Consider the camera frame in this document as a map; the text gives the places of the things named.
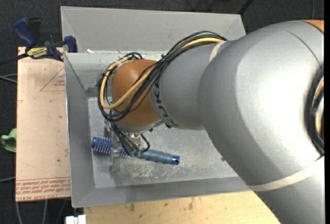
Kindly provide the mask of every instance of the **black carpet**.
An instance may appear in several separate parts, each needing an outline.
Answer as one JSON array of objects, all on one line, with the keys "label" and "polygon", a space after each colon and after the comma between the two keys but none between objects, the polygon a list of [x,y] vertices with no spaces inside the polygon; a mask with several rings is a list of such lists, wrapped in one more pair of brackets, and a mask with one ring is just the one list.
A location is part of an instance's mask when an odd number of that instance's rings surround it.
[{"label": "black carpet", "polygon": [[[0,0],[0,61],[16,55],[16,47],[24,46],[13,31],[21,17],[42,19],[41,40],[60,41],[60,6],[109,7],[122,9],[199,11],[211,13],[238,13],[247,0]],[[254,0],[243,15],[247,32],[288,21],[324,18],[324,0]],[[17,64],[0,66],[0,75],[17,72]],[[0,80],[0,135],[16,127],[16,85]],[[15,154],[0,147],[0,179],[15,175]],[[47,222],[55,223],[64,200],[50,200]],[[41,223],[44,202],[22,203],[23,223]],[[73,214],[67,202],[64,215]],[[18,223],[14,203],[14,181],[0,183],[0,223]]]}]

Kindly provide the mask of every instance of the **gray robot arm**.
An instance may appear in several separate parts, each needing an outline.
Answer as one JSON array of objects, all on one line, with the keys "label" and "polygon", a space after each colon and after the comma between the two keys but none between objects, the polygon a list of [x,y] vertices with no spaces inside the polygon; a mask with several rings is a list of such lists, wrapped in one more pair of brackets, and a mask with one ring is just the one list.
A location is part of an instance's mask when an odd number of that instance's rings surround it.
[{"label": "gray robot arm", "polygon": [[[324,139],[322,148],[306,122],[320,93],[313,85],[324,64],[323,25],[285,22],[239,40],[192,47],[150,87],[144,100],[154,120],[134,126],[119,121],[118,127],[135,132],[161,119],[170,127],[205,129],[282,224],[325,223]],[[140,118],[146,113],[136,111]]]}]

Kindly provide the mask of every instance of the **orange object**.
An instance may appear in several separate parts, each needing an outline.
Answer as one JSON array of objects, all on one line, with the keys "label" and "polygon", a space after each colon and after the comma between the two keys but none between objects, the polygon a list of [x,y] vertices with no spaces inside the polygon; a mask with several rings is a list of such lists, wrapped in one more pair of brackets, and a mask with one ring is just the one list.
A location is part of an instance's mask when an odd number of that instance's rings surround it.
[{"label": "orange object", "polygon": [[[155,60],[134,60],[129,61],[118,68],[114,73],[111,83],[112,101],[116,102],[120,99],[138,80],[141,74],[146,70],[150,70],[157,61]],[[114,112],[120,112],[128,106],[134,93],[137,89],[128,96],[125,101],[114,109]],[[127,114],[120,122],[131,127],[145,126],[159,120],[159,117],[154,112],[149,96],[146,95],[148,90],[144,91],[140,98],[133,104],[131,112]]]},{"label": "orange object", "polygon": [[324,21],[323,20],[304,20],[304,22],[307,22],[309,24],[314,25],[316,28],[318,28],[322,33],[324,33]]}]

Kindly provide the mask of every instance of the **yellow clamp label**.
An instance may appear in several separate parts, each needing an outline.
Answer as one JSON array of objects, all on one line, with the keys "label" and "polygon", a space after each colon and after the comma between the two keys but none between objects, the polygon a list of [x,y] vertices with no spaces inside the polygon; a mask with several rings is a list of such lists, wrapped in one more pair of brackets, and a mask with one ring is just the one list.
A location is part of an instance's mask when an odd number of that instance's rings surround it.
[{"label": "yellow clamp label", "polygon": [[30,56],[30,57],[34,57],[34,58],[38,58],[38,57],[41,57],[41,56],[45,56],[48,54],[48,49],[47,47],[33,47],[31,48],[27,54]]}]

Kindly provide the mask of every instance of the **blue object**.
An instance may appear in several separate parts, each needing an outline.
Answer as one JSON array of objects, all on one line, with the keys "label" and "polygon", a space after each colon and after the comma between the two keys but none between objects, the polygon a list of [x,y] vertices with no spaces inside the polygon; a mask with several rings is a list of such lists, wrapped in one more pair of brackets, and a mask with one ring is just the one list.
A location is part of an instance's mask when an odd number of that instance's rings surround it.
[{"label": "blue object", "polygon": [[[25,48],[25,53],[33,59],[54,59],[58,61],[63,61],[63,53],[58,51],[55,45],[52,45],[49,41],[46,41],[43,46],[35,46],[37,40],[33,37],[30,32],[27,24],[27,18],[19,19],[14,25],[15,33],[22,40],[27,42],[27,46]],[[76,53],[78,52],[78,46],[76,40],[73,36],[67,36],[64,38],[64,44],[68,46],[68,52]]]},{"label": "blue object", "polygon": [[[112,150],[111,139],[103,137],[94,137],[92,140],[91,147],[95,152],[110,154]],[[119,147],[119,153],[122,158],[130,157],[122,146]],[[148,150],[146,152],[141,152],[140,159],[172,165],[178,165],[180,163],[180,156],[174,156],[170,153],[165,153],[156,150]]]},{"label": "blue object", "polygon": [[94,137],[91,145],[95,152],[111,154],[112,144],[109,138]]},{"label": "blue object", "polygon": [[14,31],[19,36],[19,38],[27,42],[28,47],[32,47],[36,45],[37,40],[33,37],[32,33],[29,31],[26,17],[19,19],[15,23]]},{"label": "blue object", "polygon": [[78,46],[76,43],[76,40],[73,36],[67,36],[64,37],[64,43],[67,44],[69,51],[71,53],[77,53],[78,52]]},{"label": "blue object", "polygon": [[174,156],[170,153],[161,151],[148,150],[141,153],[141,159],[153,161],[157,163],[178,165],[180,163],[180,156]]}]

